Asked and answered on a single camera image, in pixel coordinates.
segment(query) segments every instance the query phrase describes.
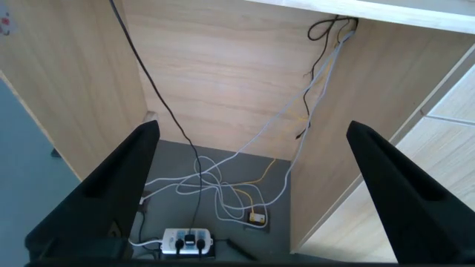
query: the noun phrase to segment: dark gray carpet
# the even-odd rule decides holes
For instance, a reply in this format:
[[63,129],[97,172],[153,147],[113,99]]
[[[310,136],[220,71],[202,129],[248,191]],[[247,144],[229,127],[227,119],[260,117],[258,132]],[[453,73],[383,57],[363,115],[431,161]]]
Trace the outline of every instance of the dark gray carpet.
[[[220,151],[211,148],[197,148],[199,155],[208,156],[218,162],[233,153]],[[154,156],[154,162],[148,176],[148,180],[157,177],[182,177],[193,173],[194,153],[189,145],[175,142],[160,141]],[[267,165],[272,161],[270,158],[240,154],[235,159],[220,166],[223,181],[245,182],[256,180],[261,177]],[[203,170],[211,164],[203,160]],[[266,178],[259,182],[257,186],[263,194],[265,201],[275,198],[284,186],[284,175],[290,162],[278,160],[271,167]],[[198,184],[199,179],[194,178],[193,182]],[[146,190],[153,191],[169,184],[166,182],[156,182]],[[251,194],[254,201],[259,201],[256,192],[246,189]],[[244,229],[236,222],[223,222],[216,218],[214,213],[214,190],[207,190],[202,193],[201,205],[194,224],[195,228],[207,228],[217,239],[229,238],[237,243],[244,250],[256,256],[263,262],[321,262],[322,259],[307,257],[298,254],[289,254],[289,206],[290,206],[290,183],[282,197],[269,206],[270,232]],[[231,191],[225,191],[225,201],[229,204],[238,205],[238,201],[231,195]],[[174,187],[166,189],[150,200],[147,210],[145,226],[142,232],[142,239],[151,237],[161,238],[165,228],[188,228],[197,204],[197,194],[181,196],[175,193]],[[240,195],[244,204],[249,204],[247,197]],[[224,217],[223,211],[219,209],[220,215]],[[138,231],[142,216],[137,214],[131,238],[137,240]],[[138,256],[145,251],[136,248],[134,255]],[[246,261],[246,258],[230,249],[226,243],[217,243],[217,260],[224,261]]]

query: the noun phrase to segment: floor outlet box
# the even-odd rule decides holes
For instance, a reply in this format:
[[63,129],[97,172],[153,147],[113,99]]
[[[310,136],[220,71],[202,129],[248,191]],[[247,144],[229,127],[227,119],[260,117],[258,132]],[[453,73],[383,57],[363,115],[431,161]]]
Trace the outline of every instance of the floor outlet box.
[[267,225],[263,228],[256,228],[256,227],[252,227],[250,225],[245,225],[244,229],[263,231],[263,232],[266,232],[266,233],[269,233],[269,231],[270,231],[270,213],[269,213],[269,209],[267,209],[267,217],[266,217],[266,213],[264,212],[263,208],[254,208],[254,213],[252,213],[251,209],[248,209],[248,210],[246,210],[246,216],[244,216],[244,221],[246,223],[256,225],[256,226],[265,225],[266,221],[267,221]]

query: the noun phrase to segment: yellow cable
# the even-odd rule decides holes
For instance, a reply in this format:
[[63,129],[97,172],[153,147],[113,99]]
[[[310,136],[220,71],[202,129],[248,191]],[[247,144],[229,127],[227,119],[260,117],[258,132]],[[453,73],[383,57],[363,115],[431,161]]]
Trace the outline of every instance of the yellow cable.
[[[333,60],[331,59],[330,62],[328,62],[328,63],[329,63],[329,64],[328,64],[327,68],[325,69],[325,74],[328,74],[328,71],[330,70],[330,67],[331,67],[331,65],[332,65],[332,63],[333,63]],[[308,118],[305,119],[304,117],[299,116],[299,115],[297,115],[296,113],[294,113],[294,112],[290,109],[290,107],[289,107],[289,109],[288,109],[287,112],[288,112],[291,116],[293,116],[295,119],[297,119],[298,122],[302,122],[302,121],[307,121],[307,120],[308,120]],[[284,133],[282,133],[281,135],[279,135],[278,137],[276,137],[276,139],[280,139],[283,135],[284,135]],[[254,184],[254,183],[257,183],[257,182],[262,181],[262,180],[264,179],[264,177],[266,176],[267,172],[269,171],[269,169],[272,167],[272,165],[275,163],[276,160],[277,160],[277,159],[274,158],[274,159],[269,163],[269,165],[267,166],[266,170],[265,170],[264,173],[262,174],[261,178],[255,180],[255,181],[242,182],[242,183],[243,183],[243,184]],[[245,191],[242,191],[242,190],[239,190],[239,189],[236,189],[236,188],[234,188],[234,189],[235,189],[237,192],[239,192],[239,193],[242,193],[242,194],[247,195],[247,197],[248,197],[248,198],[250,199],[250,201],[251,201],[251,214],[254,214],[254,207],[253,207],[252,197],[251,197],[248,193],[246,193]]]
[[267,166],[266,170],[264,171],[264,173],[262,174],[261,178],[255,180],[255,181],[251,181],[251,182],[243,182],[243,184],[253,184],[253,183],[256,183],[256,182],[260,182],[262,179],[264,179],[264,177],[266,176],[267,174],[267,171],[269,171],[270,167],[272,166],[272,164],[274,164],[274,162],[276,161],[277,159],[274,158],[274,160]]
[[254,214],[254,207],[253,207],[254,204],[253,204],[253,202],[252,202],[252,197],[251,197],[248,193],[246,193],[245,191],[242,191],[242,190],[239,190],[239,189],[236,189],[236,188],[234,188],[234,189],[235,189],[237,192],[241,193],[241,194],[247,195],[247,197],[249,198],[249,200],[251,200],[251,214]]

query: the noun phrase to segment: wooden panel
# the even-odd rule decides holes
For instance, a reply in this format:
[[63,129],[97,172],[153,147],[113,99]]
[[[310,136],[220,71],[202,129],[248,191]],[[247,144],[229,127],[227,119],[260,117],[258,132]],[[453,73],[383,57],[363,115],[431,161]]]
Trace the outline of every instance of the wooden panel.
[[[397,148],[475,210],[473,126],[424,118]],[[299,252],[343,261],[396,261],[364,182]]]
[[475,33],[471,0],[248,0],[460,33]]
[[389,139],[474,43],[474,36],[362,20],[343,47],[292,172],[292,250],[359,174],[346,139],[351,120]]
[[18,29],[0,38],[3,79],[84,179],[146,113],[134,56],[107,0],[6,5]]
[[[311,42],[307,30],[334,16],[242,0],[125,0],[124,5],[132,39],[191,140],[228,151],[246,144],[309,84],[304,74],[324,41]],[[187,143],[143,73],[141,78],[162,138]],[[310,101],[317,92],[309,94]],[[245,152],[291,159],[295,136],[304,127],[291,113],[307,115],[301,99]]]
[[475,125],[475,65],[429,113],[448,119],[471,122]]

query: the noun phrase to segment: black cable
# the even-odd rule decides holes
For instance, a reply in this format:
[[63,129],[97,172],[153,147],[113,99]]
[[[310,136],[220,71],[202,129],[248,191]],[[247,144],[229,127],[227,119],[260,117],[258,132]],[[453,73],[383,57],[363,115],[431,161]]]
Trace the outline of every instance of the black cable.
[[[356,31],[356,29],[358,28],[358,23],[359,23],[358,18],[353,18],[353,17],[339,18],[338,15],[335,15],[335,18],[333,18],[333,19],[325,19],[325,20],[316,22],[316,23],[312,24],[312,26],[310,26],[310,28],[307,32],[307,37],[310,41],[318,41],[318,40],[322,39],[325,36],[324,49],[321,51],[321,54],[318,57],[318,59],[315,61],[315,63],[313,63],[312,69],[308,73],[305,74],[305,75],[307,75],[309,73],[312,74],[312,79],[310,81],[313,81],[313,78],[315,77],[315,66],[320,62],[320,59],[324,56],[325,52],[327,51],[328,38],[330,36],[330,31],[332,30],[333,25],[335,24],[335,22],[339,22],[339,21],[342,21],[342,20],[348,20],[348,22],[340,28],[340,30],[338,31],[338,35],[336,36],[337,42],[340,43],[339,36],[340,36],[341,30],[343,30],[343,28],[345,28],[350,23],[350,20],[353,20],[355,22],[355,27],[353,28],[353,30]],[[323,23],[328,23],[328,22],[331,22],[330,25],[319,37],[317,37],[317,38],[312,38],[311,37],[310,33],[312,32],[314,27],[316,27],[320,24],[323,24]],[[305,109],[307,110],[307,116],[310,116],[309,105],[307,104],[307,93],[309,92],[309,90],[310,90],[310,88],[305,91],[304,96],[303,96]],[[305,130],[306,129],[304,129],[301,133],[299,133],[295,138],[296,139],[301,138],[302,135],[305,133]]]
[[[140,223],[140,228],[139,228],[139,243],[142,242],[142,230],[143,230],[143,226],[145,225],[145,212],[144,211],[140,211],[140,213],[142,214],[142,222]],[[158,255],[160,256],[160,245],[158,245],[158,248],[157,249],[153,249],[153,248],[147,248],[146,245],[143,245],[143,248],[146,250],[146,251],[150,251],[150,252],[153,252],[153,255],[154,255],[154,259],[157,260],[157,256],[155,255],[155,252],[158,253]]]
[[149,80],[150,83],[151,83],[151,86],[154,88],[155,93],[157,93],[158,98],[160,99],[160,101],[162,102],[162,104],[165,106],[165,108],[167,109],[167,111],[170,113],[171,118],[174,120],[175,124],[176,124],[176,125],[178,126],[178,128],[180,129],[181,134],[182,134],[182,135],[188,140],[188,142],[190,143],[191,148],[193,148],[194,155],[196,156],[196,160],[198,161],[198,167],[199,167],[199,170],[200,170],[200,193],[198,194],[198,203],[197,203],[196,208],[195,208],[195,210],[194,210],[193,219],[191,220],[191,226],[190,226],[190,232],[191,232],[191,228],[192,228],[193,225],[194,225],[194,220],[196,219],[196,214],[197,214],[198,209],[199,209],[199,207],[200,207],[201,191],[203,190],[203,178],[202,178],[202,175],[201,175],[201,162],[200,162],[200,158],[199,158],[199,156],[198,156],[198,151],[196,150],[196,148],[195,148],[195,146],[193,145],[193,143],[191,142],[191,140],[186,136],[185,131],[184,131],[183,128],[181,127],[180,123],[178,123],[178,121],[177,121],[177,119],[175,118],[175,115],[174,115],[173,112],[171,111],[170,107],[166,104],[165,100],[163,100],[162,96],[161,96],[160,93],[158,92],[158,89],[157,89],[157,86],[155,85],[154,80],[151,78],[150,73],[148,73],[147,68],[146,68],[145,65],[143,64],[142,59],[140,58],[140,56],[139,56],[137,50],[135,49],[135,46],[134,46],[134,43],[132,42],[131,37],[128,35],[127,28],[125,27],[124,22],[122,21],[122,18],[120,17],[119,12],[117,11],[117,8],[116,8],[116,5],[115,5],[115,3],[114,3],[114,0],[109,0],[109,2],[111,3],[112,10],[114,11],[114,14],[116,15],[117,21],[119,21],[120,27],[122,28],[122,30],[123,30],[123,32],[124,32],[124,34],[125,34],[125,37],[127,38],[128,44],[130,45],[132,51],[134,52],[135,58],[136,58],[137,61],[139,62],[140,67],[142,67],[143,72],[145,72],[145,74],[146,74],[148,80]]

